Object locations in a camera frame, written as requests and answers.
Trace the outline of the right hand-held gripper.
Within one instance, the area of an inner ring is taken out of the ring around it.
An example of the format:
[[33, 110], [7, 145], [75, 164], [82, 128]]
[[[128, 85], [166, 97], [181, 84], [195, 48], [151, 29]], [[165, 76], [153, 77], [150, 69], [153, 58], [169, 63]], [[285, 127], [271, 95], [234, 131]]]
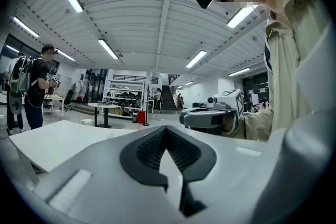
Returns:
[[191, 128], [213, 129], [221, 126], [224, 118], [229, 117], [233, 120], [232, 129], [235, 129], [243, 111], [241, 91], [229, 90], [209, 96], [203, 106], [183, 110], [180, 123]]

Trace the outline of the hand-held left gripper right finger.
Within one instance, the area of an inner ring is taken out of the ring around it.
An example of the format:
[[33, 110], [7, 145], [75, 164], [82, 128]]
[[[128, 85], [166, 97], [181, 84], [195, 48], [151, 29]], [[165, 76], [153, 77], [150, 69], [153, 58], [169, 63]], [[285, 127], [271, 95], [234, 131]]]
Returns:
[[167, 151], [182, 174], [179, 210], [189, 217], [206, 208], [193, 197], [190, 183], [204, 180], [215, 166], [217, 155], [208, 144], [187, 135], [175, 127], [166, 127]]

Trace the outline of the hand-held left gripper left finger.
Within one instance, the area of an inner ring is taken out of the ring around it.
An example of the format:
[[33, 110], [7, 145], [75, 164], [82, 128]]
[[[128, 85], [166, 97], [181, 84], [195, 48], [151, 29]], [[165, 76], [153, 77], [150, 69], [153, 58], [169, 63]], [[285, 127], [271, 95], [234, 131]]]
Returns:
[[145, 129], [145, 134], [127, 144], [119, 155], [123, 170], [146, 186], [168, 188], [167, 176], [160, 173], [161, 159], [166, 151], [166, 126]]

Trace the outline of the person's right forearm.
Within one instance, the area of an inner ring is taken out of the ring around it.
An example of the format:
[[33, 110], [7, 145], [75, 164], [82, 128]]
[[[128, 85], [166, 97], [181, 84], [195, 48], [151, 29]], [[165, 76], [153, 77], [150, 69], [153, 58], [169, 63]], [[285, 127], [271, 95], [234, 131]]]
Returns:
[[268, 141], [271, 135], [273, 112], [269, 108], [256, 112], [244, 113], [238, 122], [234, 138]]

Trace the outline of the person's right hand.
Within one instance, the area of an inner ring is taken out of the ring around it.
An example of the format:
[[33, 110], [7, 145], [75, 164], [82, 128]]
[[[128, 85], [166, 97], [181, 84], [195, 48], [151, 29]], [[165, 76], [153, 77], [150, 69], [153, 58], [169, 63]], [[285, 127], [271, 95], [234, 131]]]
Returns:
[[239, 119], [236, 115], [225, 114], [222, 121], [222, 135], [225, 137], [234, 137], [238, 133]]

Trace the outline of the staircase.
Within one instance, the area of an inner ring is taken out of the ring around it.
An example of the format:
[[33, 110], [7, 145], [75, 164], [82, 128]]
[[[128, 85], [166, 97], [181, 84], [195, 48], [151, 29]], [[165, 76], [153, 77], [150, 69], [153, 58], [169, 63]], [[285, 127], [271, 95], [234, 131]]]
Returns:
[[164, 111], [177, 111], [177, 106], [169, 86], [162, 86], [161, 99], [161, 107]]

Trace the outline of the black coat stand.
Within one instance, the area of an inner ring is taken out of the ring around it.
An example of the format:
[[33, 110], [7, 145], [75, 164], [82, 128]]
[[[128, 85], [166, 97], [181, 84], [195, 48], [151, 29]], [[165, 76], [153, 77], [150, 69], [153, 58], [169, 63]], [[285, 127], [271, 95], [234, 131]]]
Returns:
[[143, 126], [149, 126], [148, 123], [148, 107], [149, 107], [149, 98], [151, 96], [152, 88], [150, 83], [144, 83], [144, 105], [145, 105], [145, 121], [142, 124]]

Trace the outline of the round white table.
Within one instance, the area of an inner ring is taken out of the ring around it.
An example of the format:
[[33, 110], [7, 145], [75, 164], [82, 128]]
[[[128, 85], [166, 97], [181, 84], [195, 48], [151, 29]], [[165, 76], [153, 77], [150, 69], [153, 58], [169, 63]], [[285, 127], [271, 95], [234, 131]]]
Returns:
[[[105, 104], [105, 103], [88, 103], [88, 106], [93, 107], [95, 109], [94, 127], [101, 127], [101, 128], [110, 129], [111, 125], [108, 124], [109, 109], [115, 109], [115, 108], [118, 108], [119, 106], [118, 105], [113, 105], [113, 104]], [[103, 124], [98, 124], [97, 123], [98, 109], [103, 109], [103, 112], [104, 112], [104, 122], [103, 122]]]

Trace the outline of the white storage shelf rack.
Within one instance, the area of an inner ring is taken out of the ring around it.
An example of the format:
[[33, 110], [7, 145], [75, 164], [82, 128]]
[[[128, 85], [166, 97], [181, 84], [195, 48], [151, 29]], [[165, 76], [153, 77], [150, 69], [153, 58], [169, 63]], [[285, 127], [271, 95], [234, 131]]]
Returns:
[[108, 116], [132, 119], [143, 109], [144, 81], [108, 79], [105, 82], [102, 102], [115, 108], [108, 108]]

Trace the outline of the black office chair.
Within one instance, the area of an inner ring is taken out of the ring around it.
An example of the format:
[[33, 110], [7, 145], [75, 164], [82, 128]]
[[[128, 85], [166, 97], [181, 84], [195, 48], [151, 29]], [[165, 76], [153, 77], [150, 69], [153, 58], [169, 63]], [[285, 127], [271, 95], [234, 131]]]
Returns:
[[63, 104], [63, 109], [65, 111], [71, 110], [71, 102], [72, 102], [73, 94], [74, 93], [72, 89], [68, 90], [68, 93], [65, 97], [64, 104]]

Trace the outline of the white desk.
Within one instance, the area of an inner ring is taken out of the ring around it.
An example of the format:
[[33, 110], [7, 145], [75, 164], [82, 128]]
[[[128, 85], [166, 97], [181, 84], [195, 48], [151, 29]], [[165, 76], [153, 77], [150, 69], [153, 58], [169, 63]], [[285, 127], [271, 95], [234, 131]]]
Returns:
[[45, 101], [47, 100], [52, 100], [52, 106], [54, 106], [54, 101], [61, 101], [61, 117], [64, 117], [64, 104], [65, 104], [65, 98], [64, 97], [60, 97], [58, 95], [45, 95]]

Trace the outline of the person's beige shirt torso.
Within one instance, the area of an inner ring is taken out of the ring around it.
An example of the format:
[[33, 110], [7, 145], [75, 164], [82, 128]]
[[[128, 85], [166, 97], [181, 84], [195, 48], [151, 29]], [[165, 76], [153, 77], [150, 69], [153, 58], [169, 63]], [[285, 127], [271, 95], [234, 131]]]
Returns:
[[269, 108], [261, 112], [257, 135], [267, 140], [273, 130], [289, 126], [311, 112], [294, 72], [315, 47], [331, 16], [323, 0], [283, 0], [282, 22], [274, 12], [266, 24]]

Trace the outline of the grey hanging device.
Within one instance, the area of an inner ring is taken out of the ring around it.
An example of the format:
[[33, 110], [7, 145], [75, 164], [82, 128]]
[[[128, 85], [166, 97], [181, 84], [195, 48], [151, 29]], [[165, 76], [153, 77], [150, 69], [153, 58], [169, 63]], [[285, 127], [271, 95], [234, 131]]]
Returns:
[[21, 92], [16, 93], [14, 91], [10, 91], [8, 104], [11, 112], [14, 115], [19, 115], [22, 111], [22, 104], [23, 104], [22, 93]]

